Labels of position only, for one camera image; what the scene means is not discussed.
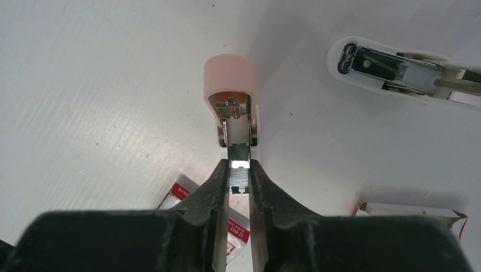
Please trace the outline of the pink white stapler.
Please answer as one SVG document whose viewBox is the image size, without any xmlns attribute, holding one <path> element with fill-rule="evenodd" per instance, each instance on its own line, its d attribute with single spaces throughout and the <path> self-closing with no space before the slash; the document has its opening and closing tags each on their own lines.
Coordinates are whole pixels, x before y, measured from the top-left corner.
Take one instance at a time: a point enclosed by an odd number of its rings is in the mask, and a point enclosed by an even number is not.
<svg viewBox="0 0 481 272">
<path fill-rule="evenodd" d="M 257 96 L 254 63 L 249 58 L 220 54 L 205 62 L 204 99 L 230 168 L 250 167 L 251 150 L 258 145 Z"/>
</svg>

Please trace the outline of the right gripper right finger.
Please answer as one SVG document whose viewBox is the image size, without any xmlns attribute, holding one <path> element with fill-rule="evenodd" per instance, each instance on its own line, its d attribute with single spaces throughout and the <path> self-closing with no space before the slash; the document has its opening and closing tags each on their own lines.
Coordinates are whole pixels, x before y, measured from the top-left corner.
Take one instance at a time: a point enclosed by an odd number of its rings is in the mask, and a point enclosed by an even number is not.
<svg viewBox="0 0 481 272">
<path fill-rule="evenodd" d="M 452 232 L 427 216 L 321 216 L 250 163 L 254 271 L 470 271 Z"/>
</svg>

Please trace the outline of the cardboard staple box tray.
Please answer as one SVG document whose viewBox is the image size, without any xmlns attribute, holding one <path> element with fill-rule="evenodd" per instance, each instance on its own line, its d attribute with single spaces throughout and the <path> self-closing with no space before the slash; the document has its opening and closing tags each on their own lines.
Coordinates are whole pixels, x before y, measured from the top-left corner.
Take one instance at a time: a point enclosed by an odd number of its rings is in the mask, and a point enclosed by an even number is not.
<svg viewBox="0 0 481 272">
<path fill-rule="evenodd" d="M 363 202 L 352 213 L 353 216 L 427 216 L 443 222 L 460 241 L 468 216 L 453 209 L 406 206 L 386 203 Z"/>
</svg>

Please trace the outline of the red white staple box sleeve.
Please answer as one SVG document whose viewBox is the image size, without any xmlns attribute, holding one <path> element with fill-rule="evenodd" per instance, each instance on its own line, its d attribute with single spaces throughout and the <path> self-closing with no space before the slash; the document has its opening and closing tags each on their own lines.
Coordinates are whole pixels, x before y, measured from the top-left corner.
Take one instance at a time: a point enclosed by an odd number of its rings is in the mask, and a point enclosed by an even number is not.
<svg viewBox="0 0 481 272">
<path fill-rule="evenodd" d="M 194 261 L 200 249 L 202 271 L 224 271 L 250 238 L 249 220 L 230 207 L 227 178 L 221 170 L 199 185 L 180 175 L 157 208 L 180 227 L 173 243 L 182 260 Z"/>
</svg>

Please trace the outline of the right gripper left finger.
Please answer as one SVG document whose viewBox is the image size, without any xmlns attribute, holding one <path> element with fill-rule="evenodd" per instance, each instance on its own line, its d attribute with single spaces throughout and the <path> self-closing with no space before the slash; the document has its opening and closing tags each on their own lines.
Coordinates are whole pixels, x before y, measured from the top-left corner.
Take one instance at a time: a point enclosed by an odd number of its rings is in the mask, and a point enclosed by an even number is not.
<svg viewBox="0 0 481 272">
<path fill-rule="evenodd" d="M 210 177 L 221 170 L 228 174 L 225 159 Z M 181 259 L 173 243 L 178 230 L 166 210 L 46 212 L 28 226 L 2 270 L 202 271 L 200 249 L 194 261 Z"/>
</svg>

